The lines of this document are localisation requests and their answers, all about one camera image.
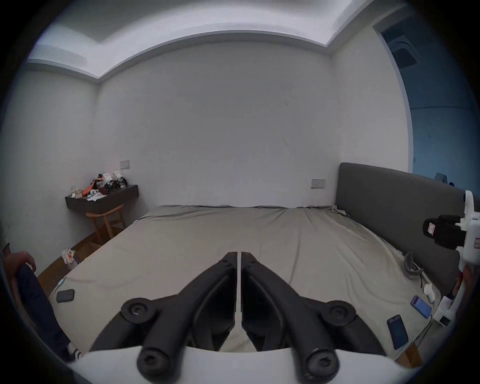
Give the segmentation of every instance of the person's hand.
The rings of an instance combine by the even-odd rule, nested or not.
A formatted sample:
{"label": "person's hand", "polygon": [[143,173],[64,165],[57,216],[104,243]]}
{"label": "person's hand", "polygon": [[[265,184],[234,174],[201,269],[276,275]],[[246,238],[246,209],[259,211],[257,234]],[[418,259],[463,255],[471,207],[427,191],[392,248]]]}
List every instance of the person's hand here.
{"label": "person's hand", "polygon": [[35,260],[26,251],[9,253],[3,257],[3,268],[9,282],[15,278],[20,266],[25,263],[30,264],[32,270],[36,271]]}

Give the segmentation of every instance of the recessed ceiling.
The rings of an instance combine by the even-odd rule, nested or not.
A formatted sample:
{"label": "recessed ceiling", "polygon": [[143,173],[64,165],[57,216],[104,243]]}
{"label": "recessed ceiling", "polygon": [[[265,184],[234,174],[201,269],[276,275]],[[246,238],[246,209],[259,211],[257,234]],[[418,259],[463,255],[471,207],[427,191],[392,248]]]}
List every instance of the recessed ceiling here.
{"label": "recessed ceiling", "polygon": [[372,0],[78,0],[44,32],[28,62],[100,78],[168,42],[256,32],[329,42]]}

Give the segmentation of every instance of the label sticker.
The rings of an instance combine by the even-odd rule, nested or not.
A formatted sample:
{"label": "label sticker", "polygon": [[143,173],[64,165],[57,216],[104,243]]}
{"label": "label sticker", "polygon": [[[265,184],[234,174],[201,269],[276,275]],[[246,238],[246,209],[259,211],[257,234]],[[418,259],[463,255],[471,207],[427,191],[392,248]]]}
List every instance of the label sticker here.
{"label": "label sticker", "polygon": [[433,232],[435,231],[435,224],[429,223],[428,224],[428,233],[430,233],[433,236]]}

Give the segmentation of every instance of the mattress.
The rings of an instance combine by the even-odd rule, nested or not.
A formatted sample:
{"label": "mattress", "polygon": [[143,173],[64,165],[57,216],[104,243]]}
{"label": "mattress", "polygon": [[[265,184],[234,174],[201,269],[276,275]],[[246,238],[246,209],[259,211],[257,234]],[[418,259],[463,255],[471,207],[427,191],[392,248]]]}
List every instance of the mattress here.
{"label": "mattress", "polygon": [[[415,295],[428,299],[420,280],[403,274],[402,254],[331,208],[160,206],[66,276],[61,289],[73,288],[73,301],[57,303],[53,292],[50,302],[64,332],[87,353],[126,300],[177,294],[235,251],[252,253],[302,296],[352,304],[392,359],[429,324],[410,305]],[[409,343],[395,350],[387,319],[397,314]],[[239,309],[236,318],[221,351],[255,351]]]}

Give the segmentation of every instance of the bed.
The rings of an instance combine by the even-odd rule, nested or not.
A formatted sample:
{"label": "bed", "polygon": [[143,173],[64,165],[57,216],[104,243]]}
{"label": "bed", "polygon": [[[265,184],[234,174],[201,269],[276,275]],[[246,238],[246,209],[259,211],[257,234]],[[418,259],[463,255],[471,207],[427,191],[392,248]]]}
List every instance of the bed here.
{"label": "bed", "polygon": [[[421,224],[442,213],[462,215],[462,197],[460,189],[420,176],[342,163],[336,208],[160,206],[66,276],[61,289],[73,288],[74,301],[56,303],[53,292],[50,302],[87,353],[126,300],[174,295],[227,252],[250,252],[300,295],[352,304],[396,359],[430,323],[410,305],[415,295],[428,302],[421,285],[434,283],[435,309],[456,277],[458,255],[424,238]],[[425,268],[422,281],[403,274],[408,251]],[[397,314],[409,343],[395,350],[386,321]],[[239,316],[221,351],[255,351]]]}

